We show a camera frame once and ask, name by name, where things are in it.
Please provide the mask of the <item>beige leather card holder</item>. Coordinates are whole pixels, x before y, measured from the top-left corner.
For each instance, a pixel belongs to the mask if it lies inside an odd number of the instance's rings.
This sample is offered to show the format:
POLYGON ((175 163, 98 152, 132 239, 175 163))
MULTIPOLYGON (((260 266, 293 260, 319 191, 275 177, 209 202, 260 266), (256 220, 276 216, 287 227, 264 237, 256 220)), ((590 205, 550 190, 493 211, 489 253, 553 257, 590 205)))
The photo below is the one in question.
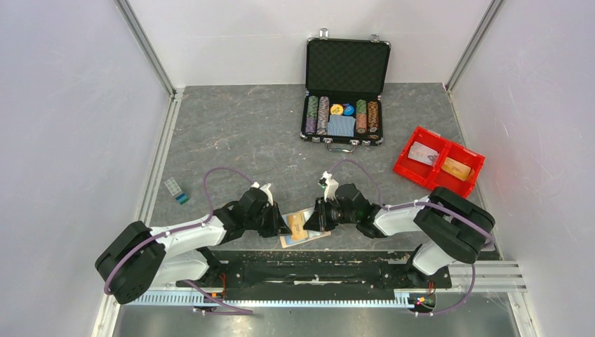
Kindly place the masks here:
POLYGON ((281 247, 287 249, 289 247, 304 244, 306 242, 313 241, 328 237, 331 235, 330 232, 317 232, 305 229, 305 223, 310 219, 314 212, 314 208, 303 209, 294 213, 287 213, 282 215, 283 221, 288 226, 290 234, 282 235, 280 237, 281 247))

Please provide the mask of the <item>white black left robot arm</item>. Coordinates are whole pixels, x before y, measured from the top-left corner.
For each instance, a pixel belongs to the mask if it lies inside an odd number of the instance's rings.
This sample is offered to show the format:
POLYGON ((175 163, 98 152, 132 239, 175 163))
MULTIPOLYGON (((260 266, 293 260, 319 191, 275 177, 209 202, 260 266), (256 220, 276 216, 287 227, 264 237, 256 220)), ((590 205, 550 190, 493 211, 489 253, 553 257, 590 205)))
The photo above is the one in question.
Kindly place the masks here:
POLYGON ((212 286, 220 278, 220 263, 210 247, 238 239, 247 231, 264 238, 291 234, 268 185, 252 186, 240 200, 194 221, 164 227, 135 221, 100 254, 94 266, 105 282, 105 293, 120 304, 137 300, 152 287, 184 280, 212 286))

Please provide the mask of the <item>orange VIP card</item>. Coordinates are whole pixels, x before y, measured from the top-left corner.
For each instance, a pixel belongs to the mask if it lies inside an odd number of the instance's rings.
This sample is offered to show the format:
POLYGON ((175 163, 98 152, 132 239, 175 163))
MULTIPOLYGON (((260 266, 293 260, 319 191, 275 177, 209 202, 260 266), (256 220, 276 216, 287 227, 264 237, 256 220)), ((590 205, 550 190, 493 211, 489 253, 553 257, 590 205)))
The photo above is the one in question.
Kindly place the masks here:
POLYGON ((467 181, 474 173, 472 167, 450 157, 446 157, 441 169, 461 181, 467 181))

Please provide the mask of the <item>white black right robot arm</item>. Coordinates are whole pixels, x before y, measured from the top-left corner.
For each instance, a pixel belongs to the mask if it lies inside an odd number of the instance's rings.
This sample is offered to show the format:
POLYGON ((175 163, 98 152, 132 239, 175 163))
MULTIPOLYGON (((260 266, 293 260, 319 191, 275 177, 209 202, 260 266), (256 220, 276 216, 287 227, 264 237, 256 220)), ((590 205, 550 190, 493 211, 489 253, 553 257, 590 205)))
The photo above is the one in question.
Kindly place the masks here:
POLYGON ((319 197, 305 229, 334 230, 353 224, 364 236, 377 239, 405 232, 423 232, 422 244, 408 260, 407 281, 424 286, 441 268, 454 262, 473 264, 493 243, 495 218, 480 206, 446 187, 436 187, 419 200, 395 206, 368 201, 354 184, 339 186, 332 198, 319 197))

